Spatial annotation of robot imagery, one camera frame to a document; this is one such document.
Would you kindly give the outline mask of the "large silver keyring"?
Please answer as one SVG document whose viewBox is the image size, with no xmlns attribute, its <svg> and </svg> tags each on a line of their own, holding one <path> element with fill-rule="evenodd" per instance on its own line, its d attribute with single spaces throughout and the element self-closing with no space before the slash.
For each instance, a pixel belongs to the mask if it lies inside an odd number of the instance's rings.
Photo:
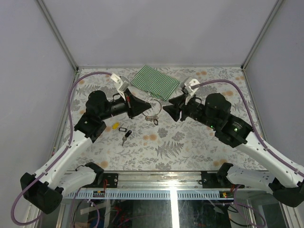
<svg viewBox="0 0 304 228">
<path fill-rule="evenodd" d="M 152 106 L 149 110 L 143 112 L 145 121 L 153 123 L 154 119 L 159 120 L 159 114 L 162 111 L 162 104 L 156 99 L 147 100 L 147 102 Z"/>
</svg>

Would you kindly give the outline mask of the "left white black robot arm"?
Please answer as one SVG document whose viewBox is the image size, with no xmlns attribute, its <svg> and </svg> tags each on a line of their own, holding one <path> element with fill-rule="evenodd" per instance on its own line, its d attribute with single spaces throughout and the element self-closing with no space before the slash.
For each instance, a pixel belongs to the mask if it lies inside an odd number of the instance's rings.
<svg viewBox="0 0 304 228">
<path fill-rule="evenodd" d="M 134 118 L 152 106 L 126 89 L 124 96 L 108 101 L 103 91 L 90 93 L 85 113 L 74 126 L 70 139 L 34 174 L 25 173 L 21 179 L 24 199 L 45 214 L 52 213 L 69 193 L 83 187 L 100 187 L 104 182 L 104 170 L 89 162 L 72 174 L 66 175 L 71 164 L 86 151 L 106 129 L 105 120 L 128 114 Z"/>
</svg>

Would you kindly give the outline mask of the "black tag with white label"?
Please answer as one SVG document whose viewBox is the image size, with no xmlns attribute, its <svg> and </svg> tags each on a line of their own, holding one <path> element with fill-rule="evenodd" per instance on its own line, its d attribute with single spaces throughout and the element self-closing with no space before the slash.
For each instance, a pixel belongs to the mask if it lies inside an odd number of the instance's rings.
<svg viewBox="0 0 304 228">
<path fill-rule="evenodd" d="M 123 127 L 119 127 L 119 129 L 118 129 L 120 132 L 127 132 L 128 131 L 128 129 L 127 128 L 123 128 Z"/>
</svg>

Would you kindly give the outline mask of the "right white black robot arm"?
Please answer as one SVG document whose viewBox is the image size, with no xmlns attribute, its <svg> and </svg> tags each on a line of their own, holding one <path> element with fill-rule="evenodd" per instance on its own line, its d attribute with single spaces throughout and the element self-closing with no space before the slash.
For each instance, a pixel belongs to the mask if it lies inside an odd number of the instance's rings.
<svg viewBox="0 0 304 228">
<path fill-rule="evenodd" d="M 187 94 L 169 100 L 164 106 L 174 121 L 191 118 L 214 130 L 220 142 L 247 154 L 266 171 L 245 170 L 234 164 L 222 165 L 217 173 L 221 187 L 240 184 L 259 188 L 274 196 L 279 202 L 297 207 L 304 200 L 304 168 L 290 160 L 277 149 L 261 139 L 247 122 L 230 113 L 231 103 L 220 93 L 207 96 L 205 104 L 197 97 Z"/>
</svg>

